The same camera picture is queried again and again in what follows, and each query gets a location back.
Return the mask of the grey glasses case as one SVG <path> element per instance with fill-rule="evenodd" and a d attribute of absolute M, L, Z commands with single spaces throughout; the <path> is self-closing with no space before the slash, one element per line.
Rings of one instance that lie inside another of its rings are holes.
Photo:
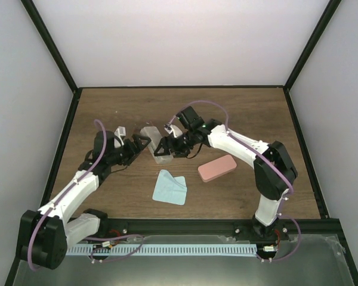
<path fill-rule="evenodd" d="M 164 155 L 164 156 L 155 156 L 154 152 L 156 151 L 161 139 L 162 135 L 159 129 L 156 126 L 145 126 L 141 129 L 140 134 L 142 136 L 149 137 L 151 142 L 148 144 L 148 149 L 157 164 L 168 164 L 172 161 L 172 155 Z"/>

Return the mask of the blue cleaning cloth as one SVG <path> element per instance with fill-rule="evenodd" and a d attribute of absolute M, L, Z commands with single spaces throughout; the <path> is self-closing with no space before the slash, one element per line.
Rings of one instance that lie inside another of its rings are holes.
<path fill-rule="evenodd" d="M 161 170 L 156 180 L 152 199 L 154 201 L 183 206 L 186 202 L 187 184 L 184 176 L 172 176 Z"/>

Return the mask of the pink glasses case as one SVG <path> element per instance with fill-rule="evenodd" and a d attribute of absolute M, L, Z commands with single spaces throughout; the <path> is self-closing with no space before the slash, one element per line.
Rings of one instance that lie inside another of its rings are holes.
<path fill-rule="evenodd" d="M 220 176 L 232 172 L 237 163 L 231 155 L 225 155 L 198 167 L 198 174 L 203 182 L 210 182 Z"/>

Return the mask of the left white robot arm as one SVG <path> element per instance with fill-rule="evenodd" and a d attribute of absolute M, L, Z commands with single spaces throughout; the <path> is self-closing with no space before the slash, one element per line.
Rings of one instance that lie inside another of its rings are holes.
<path fill-rule="evenodd" d="M 22 215 L 16 257 L 30 267 L 55 269 L 77 243 L 105 241 L 110 233 L 106 213 L 87 209 L 76 219 L 72 215 L 111 175 L 113 166 L 128 167 L 150 142 L 149 137 L 137 134 L 123 139 L 119 129 L 97 132 L 92 150 L 73 179 L 47 204 Z"/>

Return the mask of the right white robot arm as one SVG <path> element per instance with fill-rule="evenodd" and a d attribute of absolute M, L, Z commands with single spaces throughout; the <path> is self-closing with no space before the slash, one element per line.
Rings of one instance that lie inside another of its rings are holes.
<path fill-rule="evenodd" d="M 279 141 L 269 144 L 243 136 L 231 130 L 227 122 L 204 121 L 191 106 L 182 109 L 175 117 L 185 131 L 172 123 L 166 124 L 168 134 L 153 148 L 153 155 L 184 158 L 195 145 L 200 145 L 224 151 L 251 166 L 260 193 L 252 218 L 253 232 L 260 240 L 270 238 L 280 217 L 282 203 L 293 194 L 293 184 L 298 176 L 286 147 Z"/>

